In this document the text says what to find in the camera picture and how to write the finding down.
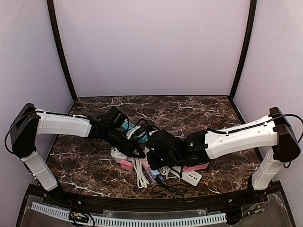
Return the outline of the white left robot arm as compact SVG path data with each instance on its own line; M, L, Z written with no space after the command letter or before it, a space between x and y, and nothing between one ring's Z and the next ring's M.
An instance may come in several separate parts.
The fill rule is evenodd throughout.
M101 139L127 157L145 158L139 143L126 137L119 130L128 117L115 107L100 119L85 115L52 113L35 108L27 103L11 124L5 139L10 139L11 147L6 150L17 156L31 171L40 185L47 191L60 188L60 183L37 152L36 136L44 134L71 135L81 138Z

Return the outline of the light blue charger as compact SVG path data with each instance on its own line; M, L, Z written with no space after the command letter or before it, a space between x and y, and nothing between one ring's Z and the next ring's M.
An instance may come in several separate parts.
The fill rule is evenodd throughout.
M151 170L152 177L157 183L162 183L163 182L163 176L160 174L158 170Z

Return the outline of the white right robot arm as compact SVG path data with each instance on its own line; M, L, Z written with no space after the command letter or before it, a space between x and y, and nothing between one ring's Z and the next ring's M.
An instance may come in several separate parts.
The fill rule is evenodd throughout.
M290 163L301 153L299 140L279 108L247 124L222 130L207 129L181 140L165 130L155 131L145 144L144 152L152 170L167 166L193 167L206 164L230 153L266 147L261 166L249 180L254 191L264 191L282 165Z

